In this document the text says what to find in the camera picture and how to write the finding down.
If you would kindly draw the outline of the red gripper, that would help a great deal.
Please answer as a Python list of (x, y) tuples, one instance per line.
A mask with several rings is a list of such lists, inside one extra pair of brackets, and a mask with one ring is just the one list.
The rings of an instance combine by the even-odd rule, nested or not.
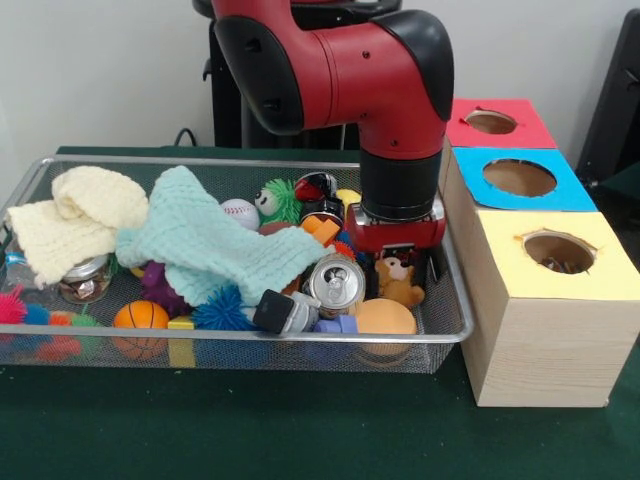
[(378, 254), (376, 259), (383, 260), (397, 258), (397, 248), (430, 248), (428, 266), (434, 284), (438, 284), (447, 273), (446, 256), (439, 245), (445, 229), (445, 210), (440, 198), (435, 199), (427, 217), (414, 222), (375, 220), (365, 213), (360, 203), (352, 203), (347, 208), (346, 231), (358, 252)]

